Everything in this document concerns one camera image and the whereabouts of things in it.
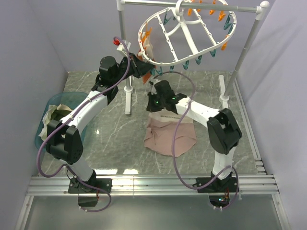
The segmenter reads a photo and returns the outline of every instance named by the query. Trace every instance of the gray marble tile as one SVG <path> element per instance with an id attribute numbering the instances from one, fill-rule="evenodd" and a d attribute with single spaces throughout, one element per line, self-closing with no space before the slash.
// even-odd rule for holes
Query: gray marble tile
<path id="1" fill-rule="evenodd" d="M 70 72 L 65 92 L 89 92 L 98 72 Z M 229 78 L 228 72 L 183 71 L 193 79 L 197 92 L 194 100 L 213 108 L 222 108 L 218 76 Z M 167 79 L 175 93 L 191 94 L 191 84 L 177 74 L 160 77 Z M 142 80 L 134 79 L 131 115 L 125 115 L 125 83 L 119 85 L 114 101 L 88 124 L 83 156 L 89 165 L 110 174 L 174 174 L 172 158 L 160 155 L 144 147 L 143 139 L 148 119 L 146 106 L 150 87 Z M 234 155 L 234 166 L 241 174 L 254 174 L 257 169 L 244 128 L 243 119 L 234 92 L 230 95 L 229 106 L 239 122 L 243 137 Z M 179 171 L 188 173 L 210 173 L 214 165 L 214 150 L 210 146 L 207 129 L 194 122 L 197 143 L 191 150 L 177 158 Z M 46 154 L 43 170 L 54 172 L 59 161 Z"/>

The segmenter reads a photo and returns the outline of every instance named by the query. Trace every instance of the cable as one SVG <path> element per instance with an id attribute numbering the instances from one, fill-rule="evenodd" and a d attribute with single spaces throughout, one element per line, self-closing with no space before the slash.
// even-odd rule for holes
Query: cable
<path id="1" fill-rule="evenodd" d="M 114 40 L 114 41 L 119 40 L 119 41 L 123 44 L 123 46 L 124 46 L 124 48 L 125 48 L 125 50 L 126 50 L 126 53 L 129 54 L 129 50 L 128 50 L 128 48 L 127 48 L 125 42 L 124 42 L 122 39 L 120 39 L 119 37 L 115 36 L 115 37 L 113 38 L 113 40 Z M 45 173 L 43 172 L 43 170 L 42 170 L 42 168 L 41 168 L 41 164 L 40 164 L 40 162 L 41 162 L 41 155 L 42 155 L 43 149 L 44 149 L 45 145 L 47 144 L 47 142 L 48 142 L 48 141 L 49 141 L 59 130 L 61 130 L 65 125 L 67 125 L 70 121 L 72 121 L 73 118 L 74 118 L 74 117 L 75 117 L 75 116 L 76 116 L 76 115 L 77 115 L 77 114 L 78 114 L 88 103 L 90 103 L 90 102 L 91 102 L 92 100 L 94 100 L 95 98 L 97 98 L 97 97 L 103 95 L 104 93 L 106 93 L 106 92 L 112 90 L 112 89 L 115 88 L 121 81 L 123 81 L 123 80 L 125 79 L 126 75 L 128 74 L 129 68 L 130 68 L 130 56 L 129 56 L 129 55 L 127 56 L 127 60 L 128 60 L 127 69 L 126 69 L 124 75 L 122 76 L 122 78 L 121 78 L 115 85 L 113 85 L 113 86 L 111 86 L 110 88 L 107 88 L 106 90 L 104 90 L 104 91 L 102 91 L 102 92 L 96 94 L 95 96 L 93 96 L 92 98 L 90 98 L 90 100 L 88 100 L 88 101 L 84 102 L 83 104 L 81 104 L 81 105 L 79 106 L 79 108 L 76 110 L 76 112 L 73 113 L 73 115 L 71 116 L 71 118 L 69 118 L 66 122 L 64 122 L 62 125 L 60 125 L 58 128 L 56 128 L 52 133 L 50 133 L 50 135 L 46 138 L 46 140 L 43 141 L 42 145 L 40 146 L 40 148 L 39 148 L 39 150 L 38 150 L 38 154 L 37 154 L 37 157 L 36 157 L 36 166 L 37 166 L 38 172 L 39 172 L 43 177 L 46 177 L 46 178 L 54 177 L 55 175 L 57 175 L 57 174 L 59 173 L 59 171 L 60 171 L 64 166 L 66 166 L 67 169 L 69 169 L 69 171 L 70 171 L 73 175 L 76 175 L 76 174 L 73 172 L 73 170 L 69 167 L 68 164 L 62 164 L 62 165 L 55 171 L 55 173 L 53 173 L 53 174 L 49 174 L 49 175 L 48 175 L 48 174 L 45 174 Z M 82 183 L 84 186 L 87 186 L 87 187 L 92 188 L 92 189 L 95 189 L 95 190 L 99 190 L 99 191 L 101 191 L 101 192 L 103 192 L 103 193 L 106 193 L 106 194 L 110 197 L 109 203 L 108 203 L 104 208 L 101 208 L 101 209 L 99 209 L 99 210 L 87 210 L 87 209 L 82 208 L 83 210 L 86 210 L 86 211 L 88 211 L 88 212 L 98 212 L 98 211 L 102 211 L 102 210 L 106 209 L 106 208 L 110 205 L 110 203 L 111 203 L 111 195 L 110 195 L 110 193 L 108 193 L 107 191 L 105 191 L 105 190 L 103 190 L 103 189 L 96 188 L 96 187 L 93 187 L 93 186 L 90 186 L 90 185 L 86 184 L 86 183 L 83 182 L 79 177 L 77 177 L 77 180 L 78 180 L 80 183 Z"/>
<path id="2" fill-rule="evenodd" d="M 162 76 L 163 74 L 166 74 L 166 73 L 171 73 L 171 72 L 170 72 L 170 71 L 164 72 L 164 73 L 162 73 L 161 75 L 155 76 L 154 79 L 157 78 L 157 77 L 159 77 L 159 76 Z M 221 173 L 223 173 L 225 170 L 227 170 L 227 169 L 229 169 L 229 168 L 232 168 L 232 169 L 235 171 L 235 173 L 236 173 L 236 193 L 235 193 L 235 197 L 232 199 L 232 201 L 229 203 L 229 205 L 227 205 L 227 206 L 225 206 L 225 207 L 223 208 L 223 209 L 226 209 L 226 208 L 228 208 L 231 204 L 233 204 L 234 200 L 235 200 L 236 197 L 237 197 L 238 189 L 239 189 L 239 177 L 238 177 L 238 173 L 237 173 L 236 169 L 235 169 L 233 166 L 230 166 L 230 165 L 226 166 L 226 167 L 223 168 L 217 175 L 215 175 L 208 183 L 206 183 L 206 184 L 204 184 L 204 185 L 202 185 L 202 186 L 200 186 L 200 187 L 193 187 L 193 186 L 187 184 L 187 183 L 183 180 L 183 178 L 181 177 L 181 175 L 180 175 L 180 173 L 179 173 L 179 170 L 178 170 L 178 168 L 177 168 L 176 158 L 175 158 L 175 139 L 176 139 L 176 134 L 177 134 L 177 131 L 178 131 L 178 128 L 179 128 L 179 125 L 180 125 L 181 121 L 182 121 L 183 118 L 187 115 L 188 111 L 189 111 L 190 108 L 191 108 L 191 103 L 192 103 L 192 100 L 193 100 L 194 95 L 195 95 L 195 92 L 196 92 L 196 87 L 195 87 L 195 84 L 194 84 L 194 82 L 192 81 L 192 79 L 189 78 L 188 76 L 186 76 L 185 74 L 180 73 L 180 72 L 177 72 L 177 71 L 172 71 L 172 73 L 176 73 L 176 74 L 179 74 L 179 75 L 183 76 L 184 78 L 188 79 L 189 82 L 190 82 L 191 85 L 192 85 L 192 95 L 190 96 L 190 99 L 191 99 L 191 100 L 189 100 L 188 108 L 187 108 L 187 110 L 183 113 L 183 115 L 181 116 L 181 118 L 179 119 L 179 121 L 177 122 L 175 131 L 174 131 L 174 134 L 173 134 L 173 138 L 172 138 L 172 147 L 171 147 L 171 150 L 172 150 L 172 158 L 173 158 L 173 165 L 174 165 L 174 168 L 175 168 L 175 172 L 176 172 L 176 174 L 177 174 L 178 179 L 182 182 L 182 184 L 183 184 L 185 187 L 187 187 L 187 188 L 189 188 L 189 189 L 193 189 L 193 190 L 199 190 L 199 189 L 203 189 L 203 188 L 209 186 L 210 184 L 212 184 L 213 181 L 215 181 L 215 180 L 218 178 L 218 176 L 219 176 Z"/>
<path id="3" fill-rule="evenodd" d="M 68 177 L 68 179 L 71 181 L 71 178 L 68 176 L 68 169 L 66 170 L 66 176 Z"/>

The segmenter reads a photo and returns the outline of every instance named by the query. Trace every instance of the clothespin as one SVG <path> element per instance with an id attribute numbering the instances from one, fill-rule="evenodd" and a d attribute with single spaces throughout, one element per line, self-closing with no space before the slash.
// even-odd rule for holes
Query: clothespin
<path id="1" fill-rule="evenodd" d="M 159 74 L 159 75 L 162 75 L 163 74 L 163 70 L 162 70 L 162 67 L 160 66 L 160 70 L 157 70 L 157 69 L 154 69 L 156 72 L 157 72 L 157 74 Z"/>
<path id="2" fill-rule="evenodd" d="M 226 42 L 226 43 L 224 43 L 224 44 L 222 45 L 221 50 L 225 50 L 225 49 L 226 49 L 227 43 L 228 43 L 228 42 Z"/>
<path id="3" fill-rule="evenodd" d="M 214 12 L 215 12 L 215 10 L 210 10 L 209 15 L 213 15 Z"/>
<path id="4" fill-rule="evenodd" d="M 200 0 L 200 3 L 202 3 L 202 0 Z M 197 9 L 197 12 L 200 12 L 201 11 L 201 9 Z"/>
<path id="5" fill-rule="evenodd" d="M 187 70 L 189 68 L 189 60 L 187 60 L 185 64 L 182 64 L 182 66 L 185 70 Z"/>
<path id="6" fill-rule="evenodd" d="M 229 14 L 224 25 L 224 30 L 227 30 L 231 25 L 232 23 L 230 23 L 230 14 Z"/>
<path id="7" fill-rule="evenodd" d="M 221 11 L 220 12 L 220 15 L 219 15 L 219 19 L 218 21 L 220 22 L 221 20 L 223 20 L 223 18 L 226 16 L 226 14 L 224 14 L 224 11 Z"/>
<path id="8" fill-rule="evenodd" d="M 230 34 L 231 32 L 232 32 L 232 29 L 234 28 L 234 25 L 233 24 L 231 24 L 231 27 L 230 27 L 230 29 L 229 29 L 229 31 L 228 31 L 228 34 Z"/>
<path id="9" fill-rule="evenodd" d="M 153 76 L 155 75 L 155 68 L 150 70 L 150 74 L 153 75 Z"/>
<path id="10" fill-rule="evenodd" d="M 210 51 L 210 54 L 211 54 L 212 57 L 215 57 L 215 53 L 216 53 L 216 49 Z"/>
<path id="11" fill-rule="evenodd" d="M 189 8 L 189 10 L 188 10 L 188 16 L 191 16 L 191 14 L 192 14 L 192 8 Z"/>
<path id="12" fill-rule="evenodd" d="M 201 57 L 202 55 L 198 56 L 198 58 L 195 60 L 197 65 L 201 63 Z"/>
<path id="13" fill-rule="evenodd" d="M 166 25 L 166 23 L 168 23 L 168 21 L 172 18 L 170 17 L 169 19 L 166 19 L 167 16 L 167 11 L 165 12 L 165 16 L 164 16 L 164 20 L 163 20 L 163 25 Z"/>
<path id="14" fill-rule="evenodd" d="M 150 27 L 149 30 L 147 30 L 147 23 L 145 25 L 145 36 L 142 38 L 142 44 L 144 43 L 145 39 L 150 35 L 152 31 L 152 28 Z"/>

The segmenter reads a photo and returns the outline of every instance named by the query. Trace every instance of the white wall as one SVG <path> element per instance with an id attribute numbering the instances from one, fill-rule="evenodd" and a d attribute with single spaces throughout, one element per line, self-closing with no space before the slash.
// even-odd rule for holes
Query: white wall
<path id="1" fill-rule="evenodd" d="M 0 229 L 11 230 L 36 169 L 40 118 L 67 73 L 27 1 L 0 1 L 0 31 Z"/>
<path id="2" fill-rule="evenodd" d="M 112 44 L 113 36 L 120 36 L 116 0 L 29 0 L 29 2 L 46 29 L 66 70 L 98 70 L 100 59 L 107 55 L 115 56 L 120 61 L 121 56 L 117 54 L 116 47 Z M 261 0 L 227 2 L 231 5 L 256 7 Z M 134 5 L 125 7 L 127 40 L 132 42 L 131 52 L 138 52 L 137 32 L 142 23 L 161 9 L 163 8 Z M 223 30 L 225 19 L 223 22 L 217 21 L 218 13 L 210 16 L 209 11 L 202 11 L 200 14 L 203 15 L 203 20 L 216 41 L 221 41 L 228 30 Z M 228 43 L 227 50 L 218 50 L 215 58 L 208 53 L 203 56 L 200 66 L 193 61 L 189 69 L 233 70 L 255 19 L 253 13 L 238 12 L 236 15 L 237 30 Z M 169 31 L 175 25 L 175 21 L 171 20 L 165 27 Z M 211 46 L 201 26 L 191 26 L 190 30 L 198 48 Z M 187 53 L 190 54 L 190 50 L 182 35 L 182 31 L 179 30 L 174 37 L 171 37 L 171 42 L 179 57 L 186 57 Z M 153 25 L 151 41 L 157 61 L 173 60 L 157 23 L 156 26 Z"/>
<path id="3" fill-rule="evenodd" d="M 276 176 L 293 230 L 306 229 L 305 0 L 276 0 L 239 72 L 260 154 Z"/>

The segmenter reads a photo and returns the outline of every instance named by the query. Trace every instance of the pink cloth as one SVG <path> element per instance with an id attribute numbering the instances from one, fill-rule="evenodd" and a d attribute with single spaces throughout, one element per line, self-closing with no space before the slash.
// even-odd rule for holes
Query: pink cloth
<path id="1" fill-rule="evenodd" d="M 180 116 L 172 112 L 151 113 L 148 117 L 144 146 L 162 155 L 171 156 L 172 138 Z M 180 123 L 175 139 L 175 156 L 187 152 L 197 139 L 193 120 L 186 117 Z"/>

